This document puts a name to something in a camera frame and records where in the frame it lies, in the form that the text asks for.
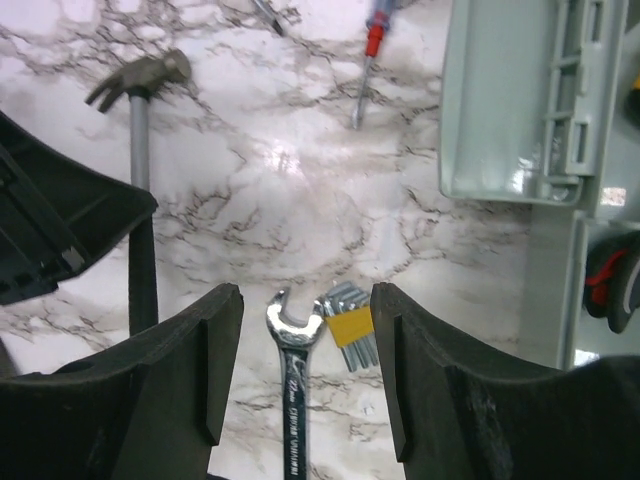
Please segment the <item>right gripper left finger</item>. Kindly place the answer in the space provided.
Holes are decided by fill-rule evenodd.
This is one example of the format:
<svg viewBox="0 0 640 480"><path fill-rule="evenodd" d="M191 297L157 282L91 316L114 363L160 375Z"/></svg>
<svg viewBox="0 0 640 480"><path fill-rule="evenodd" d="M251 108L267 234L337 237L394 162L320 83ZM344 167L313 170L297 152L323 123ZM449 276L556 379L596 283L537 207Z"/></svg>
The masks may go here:
<svg viewBox="0 0 640 480"><path fill-rule="evenodd" d="M240 339L239 288L51 374L1 383L5 479L204 479Z"/></svg>

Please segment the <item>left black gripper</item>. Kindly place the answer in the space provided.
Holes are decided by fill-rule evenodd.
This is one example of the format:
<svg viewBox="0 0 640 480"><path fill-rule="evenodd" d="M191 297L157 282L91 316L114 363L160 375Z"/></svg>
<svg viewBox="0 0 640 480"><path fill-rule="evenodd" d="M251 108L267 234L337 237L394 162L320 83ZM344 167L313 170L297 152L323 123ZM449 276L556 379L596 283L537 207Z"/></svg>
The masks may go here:
<svg viewBox="0 0 640 480"><path fill-rule="evenodd" d="M153 196L1 118L1 303L50 294L149 219Z"/></svg>

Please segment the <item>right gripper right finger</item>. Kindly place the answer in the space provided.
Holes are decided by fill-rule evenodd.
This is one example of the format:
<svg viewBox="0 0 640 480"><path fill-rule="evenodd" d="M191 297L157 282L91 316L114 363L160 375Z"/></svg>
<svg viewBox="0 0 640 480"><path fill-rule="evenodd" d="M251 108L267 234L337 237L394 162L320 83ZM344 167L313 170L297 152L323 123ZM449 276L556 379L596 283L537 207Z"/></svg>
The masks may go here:
<svg viewBox="0 0 640 480"><path fill-rule="evenodd" d="M637 357L562 371L483 343L394 284L376 284L370 307L407 478L638 477Z"/></svg>

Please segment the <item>claw hammer black handle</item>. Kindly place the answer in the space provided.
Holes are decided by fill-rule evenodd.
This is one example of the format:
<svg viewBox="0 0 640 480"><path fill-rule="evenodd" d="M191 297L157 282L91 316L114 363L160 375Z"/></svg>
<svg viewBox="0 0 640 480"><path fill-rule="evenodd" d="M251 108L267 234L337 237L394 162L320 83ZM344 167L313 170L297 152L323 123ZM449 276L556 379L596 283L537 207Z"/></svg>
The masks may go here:
<svg viewBox="0 0 640 480"><path fill-rule="evenodd" d="M131 184L150 189L149 103L167 83L186 83L191 65L179 49L160 57L142 56L128 62L104 79L86 97L93 104L98 98L101 113L107 112L122 95L130 105ZM135 336L158 324L158 297L153 220L148 218L129 235L128 258L129 334Z"/></svg>

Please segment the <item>red black utility knife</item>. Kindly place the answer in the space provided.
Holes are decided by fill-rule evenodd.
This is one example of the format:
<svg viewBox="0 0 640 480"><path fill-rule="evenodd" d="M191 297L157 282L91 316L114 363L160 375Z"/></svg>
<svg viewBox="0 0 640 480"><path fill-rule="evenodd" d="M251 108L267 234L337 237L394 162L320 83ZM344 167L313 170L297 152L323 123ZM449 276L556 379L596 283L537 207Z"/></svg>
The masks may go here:
<svg viewBox="0 0 640 480"><path fill-rule="evenodd" d="M639 308L639 233L605 239L587 255L583 304L621 334Z"/></svg>

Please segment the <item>small red blue screwdriver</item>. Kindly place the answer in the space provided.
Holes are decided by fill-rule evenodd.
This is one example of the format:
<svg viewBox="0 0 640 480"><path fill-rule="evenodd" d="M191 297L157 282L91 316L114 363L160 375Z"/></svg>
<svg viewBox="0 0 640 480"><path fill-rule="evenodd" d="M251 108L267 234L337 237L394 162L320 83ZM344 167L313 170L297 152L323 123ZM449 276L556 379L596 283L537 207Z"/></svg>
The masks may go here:
<svg viewBox="0 0 640 480"><path fill-rule="evenodd" d="M365 60L361 83L358 90L357 102L351 115L351 127L359 129L364 113L364 102L367 85L374 60L391 25L391 18L397 8L396 0L375 0L372 3L371 14L366 21L367 41L365 46Z"/></svg>

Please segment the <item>yellow handle tool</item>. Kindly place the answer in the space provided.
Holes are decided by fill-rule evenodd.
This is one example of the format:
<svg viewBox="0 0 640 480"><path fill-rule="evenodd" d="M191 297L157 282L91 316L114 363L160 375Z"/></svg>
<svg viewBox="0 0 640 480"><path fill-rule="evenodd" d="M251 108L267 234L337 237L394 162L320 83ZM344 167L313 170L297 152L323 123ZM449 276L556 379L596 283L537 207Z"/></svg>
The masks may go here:
<svg viewBox="0 0 640 480"><path fill-rule="evenodd" d="M640 91L640 73L637 73L633 79L632 84L630 85L630 89L629 91L631 93L635 93L635 92L639 92Z"/></svg>

